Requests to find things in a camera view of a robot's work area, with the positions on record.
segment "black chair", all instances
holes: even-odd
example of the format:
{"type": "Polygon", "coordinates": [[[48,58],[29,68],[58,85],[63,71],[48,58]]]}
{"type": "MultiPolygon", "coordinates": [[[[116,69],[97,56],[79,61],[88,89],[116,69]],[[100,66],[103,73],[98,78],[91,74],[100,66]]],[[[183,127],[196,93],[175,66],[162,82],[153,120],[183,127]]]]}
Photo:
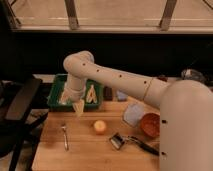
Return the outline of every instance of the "black chair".
{"type": "Polygon", "coordinates": [[[28,79],[18,90],[9,107],[0,107],[5,109],[5,115],[0,121],[0,157],[13,151],[9,171],[15,171],[24,141],[36,144],[39,142],[39,137],[32,135],[31,131],[45,121],[47,113],[30,124],[26,121],[41,83],[40,79],[28,79]]]}

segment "green plastic crate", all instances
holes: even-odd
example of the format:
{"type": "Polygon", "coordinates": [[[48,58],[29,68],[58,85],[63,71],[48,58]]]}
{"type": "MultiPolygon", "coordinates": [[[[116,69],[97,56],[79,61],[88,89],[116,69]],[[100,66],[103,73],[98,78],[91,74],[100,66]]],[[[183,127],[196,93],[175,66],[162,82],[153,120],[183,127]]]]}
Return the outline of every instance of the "green plastic crate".
{"type": "MultiPolygon", "coordinates": [[[[51,87],[51,91],[49,94],[49,98],[47,101],[50,111],[73,111],[71,102],[67,104],[61,104],[58,102],[61,96],[61,93],[64,90],[64,84],[66,81],[67,81],[67,74],[57,74],[55,76],[52,87],[51,87]]],[[[85,96],[91,84],[93,84],[95,88],[97,103],[86,103],[85,101],[84,109],[96,109],[100,106],[102,102],[103,89],[101,84],[99,84],[96,81],[89,80],[89,79],[87,80],[85,96]]]]}

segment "wooden table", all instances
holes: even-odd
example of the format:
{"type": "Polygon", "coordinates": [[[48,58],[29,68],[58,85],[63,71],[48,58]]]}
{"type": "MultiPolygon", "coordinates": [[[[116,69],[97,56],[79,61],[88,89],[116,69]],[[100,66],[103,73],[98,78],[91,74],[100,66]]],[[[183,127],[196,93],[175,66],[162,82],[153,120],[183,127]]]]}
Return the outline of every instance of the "wooden table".
{"type": "MultiPolygon", "coordinates": [[[[86,111],[82,117],[73,112],[49,112],[34,158],[33,171],[159,171],[159,157],[143,151],[135,144],[125,144],[116,150],[109,138],[116,132],[134,135],[158,148],[159,139],[149,139],[139,128],[123,121],[126,107],[138,102],[128,97],[125,102],[104,101],[97,110],[86,111]],[[104,135],[96,135],[93,123],[102,119],[108,129],[104,135]],[[64,148],[61,124],[66,122],[69,151],[64,148]]],[[[159,113],[142,102],[144,112],[159,113]]]]}

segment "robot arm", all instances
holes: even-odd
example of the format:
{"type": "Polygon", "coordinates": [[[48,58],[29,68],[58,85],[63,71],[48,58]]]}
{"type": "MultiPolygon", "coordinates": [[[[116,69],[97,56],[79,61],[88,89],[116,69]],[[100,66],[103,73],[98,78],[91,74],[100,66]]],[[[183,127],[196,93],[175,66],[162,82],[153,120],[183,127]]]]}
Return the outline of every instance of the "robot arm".
{"type": "Polygon", "coordinates": [[[197,81],[161,80],[94,64],[83,51],[64,60],[65,91],[73,101],[84,94],[86,78],[116,88],[160,109],[160,170],[213,170],[213,93],[197,81]]]}
{"type": "Polygon", "coordinates": [[[72,101],[82,97],[86,78],[90,78],[159,108],[162,95],[169,85],[152,77],[96,65],[88,51],[69,55],[64,60],[64,68],[68,72],[65,91],[72,101]]]}

